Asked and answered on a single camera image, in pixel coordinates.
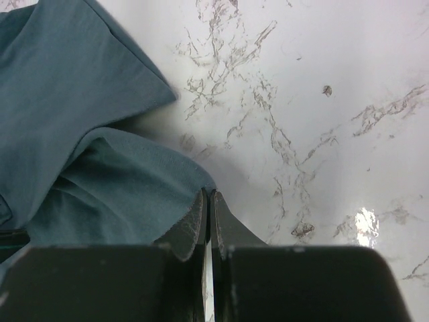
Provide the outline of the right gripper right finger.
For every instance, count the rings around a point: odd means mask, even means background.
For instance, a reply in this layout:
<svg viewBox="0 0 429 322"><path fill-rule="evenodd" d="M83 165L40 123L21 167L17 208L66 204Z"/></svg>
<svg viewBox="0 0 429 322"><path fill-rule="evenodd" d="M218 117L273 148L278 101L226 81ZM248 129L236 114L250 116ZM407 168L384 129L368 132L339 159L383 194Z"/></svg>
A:
<svg viewBox="0 0 429 322"><path fill-rule="evenodd" d="M219 191L210 195L210 240L214 287L215 321L232 321L231 277L228 250L232 246L256 247L267 244L242 224L229 209Z"/></svg>

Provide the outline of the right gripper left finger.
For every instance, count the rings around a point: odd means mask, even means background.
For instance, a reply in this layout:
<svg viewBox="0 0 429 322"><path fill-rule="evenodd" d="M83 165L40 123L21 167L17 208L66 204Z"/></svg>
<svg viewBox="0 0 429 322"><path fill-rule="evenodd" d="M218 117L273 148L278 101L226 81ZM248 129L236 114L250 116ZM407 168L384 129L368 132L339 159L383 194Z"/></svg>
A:
<svg viewBox="0 0 429 322"><path fill-rule="evenodd" d="M206 191L199 191L188 212L153 245L168 251L160 321L204 321Z"/></svg>

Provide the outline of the grey-blue t shirt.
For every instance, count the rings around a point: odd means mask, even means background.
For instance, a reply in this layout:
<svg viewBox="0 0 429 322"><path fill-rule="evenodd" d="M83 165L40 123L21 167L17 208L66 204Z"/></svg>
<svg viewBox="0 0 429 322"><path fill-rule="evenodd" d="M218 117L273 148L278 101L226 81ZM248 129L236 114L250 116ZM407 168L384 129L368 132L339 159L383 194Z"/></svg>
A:
<svg viewBox="0 0 429 322"><path fill-rule="evenodd" d="M115 127L173 103L155 64L96 1L1 14L1 230L31 246L150 244L215 183Z"/></svg>

